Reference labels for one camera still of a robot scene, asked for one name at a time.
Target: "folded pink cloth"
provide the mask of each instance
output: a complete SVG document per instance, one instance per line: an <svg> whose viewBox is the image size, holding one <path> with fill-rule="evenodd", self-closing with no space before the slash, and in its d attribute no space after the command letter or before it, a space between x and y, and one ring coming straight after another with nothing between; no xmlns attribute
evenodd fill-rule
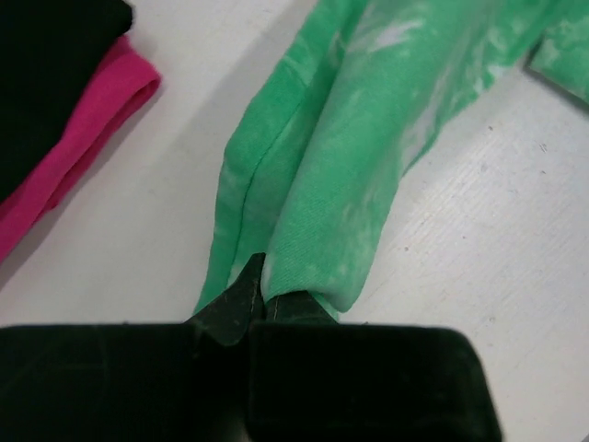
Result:
<svg viewBox="0 0 589 442"><path fill-rule="evenodd" d="M112 134L157 91L161 78L123 36L87 85L60 142L0 204L0 261L90 167Z"/></svg>

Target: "folded green fabric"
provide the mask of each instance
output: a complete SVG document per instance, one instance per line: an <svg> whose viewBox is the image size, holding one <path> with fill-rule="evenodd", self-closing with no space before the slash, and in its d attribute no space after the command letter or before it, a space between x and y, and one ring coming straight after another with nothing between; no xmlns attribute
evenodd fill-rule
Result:
<svg viewBox="0 0 589 442"><path fill-rule="evenodd" d="M548 30L531 67L589 101L589 1L575 0Z"/></svg>
<svg viewBox="0 0 589 442"><path fill-rule="evenodd" d="M225 151L197 309L266 251L267 299L360 295L403 174L570 0L321 0Z"/></svg>

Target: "folded black cloth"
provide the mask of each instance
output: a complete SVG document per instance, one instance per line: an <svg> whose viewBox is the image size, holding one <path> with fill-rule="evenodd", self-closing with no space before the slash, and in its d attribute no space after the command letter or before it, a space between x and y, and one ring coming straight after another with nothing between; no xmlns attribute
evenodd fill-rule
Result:
<svg viewBox="0 0 589 442"><path fill-rule="evenodd" d="M60 140L102 57L132 22L122 0L0 1L0 202Z"/></svg>

